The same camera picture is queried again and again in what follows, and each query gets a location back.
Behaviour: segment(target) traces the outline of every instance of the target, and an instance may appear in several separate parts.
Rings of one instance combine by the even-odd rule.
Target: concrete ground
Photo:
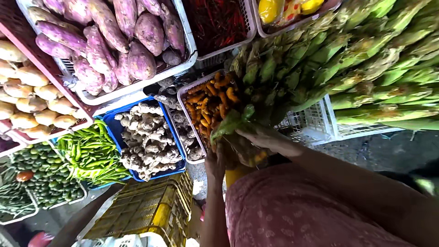
[[[372,171],[406,173],[439,158],[439,131],[419,131],[414,135],[412,131],[377,134],[315,146],[314,149]],[[187,164],[187,170],[196,180],[197,186],[201,187],[194,198],[204,199],[207,192],[204,164]],[[25,223],[31,231],[45,230],[56,234],[75,212],[104,191],[105,189],[90,191],[82,202],[41,211],[36,216],[26,219]],[[109,200],[95,219],[99,218],[110,205]],[[80,235],[83,236],[91,228],[95,219]]]

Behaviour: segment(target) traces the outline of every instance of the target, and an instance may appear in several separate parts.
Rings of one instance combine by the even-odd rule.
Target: person
[[[223,145],[217,144],[216,153],[209,150],[201,247],[439,246],[435,198],[274,130],[236,132],[291,162],[228,173]],[[230,174],[235,179],[228,179]]]

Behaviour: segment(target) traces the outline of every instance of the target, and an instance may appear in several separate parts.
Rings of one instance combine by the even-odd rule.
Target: hand
[[[294,143],[288,137],[274,129],[253,125],[255,133],[237,129],[236,133],[251,141],[254,145],[270,149],[274,153],[280,153],[286,157],[299,156],[303,153],[303,147]]]
[[[216,143],[216,153],[213,152],[213,149],[209,149],[204,161],[204,166],[206,168],[207,182],[209,184],[222,186],[226,173],[226,165],[223,144],[221,142]]]

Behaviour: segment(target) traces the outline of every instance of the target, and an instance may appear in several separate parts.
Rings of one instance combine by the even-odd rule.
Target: tomato
[[[32,177],[33,177],[33,172],[30,170],[26,170],[26,171],[20,171],[17,174],[16,179],[18,182],[24,182],[31,179]]]

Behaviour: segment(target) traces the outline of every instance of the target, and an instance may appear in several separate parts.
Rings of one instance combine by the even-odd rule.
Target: yellow plastic crate
[[[131,179],[84,238],[153,232],[169,247],[184,247],[193,186],[187,172],[149,182]]]

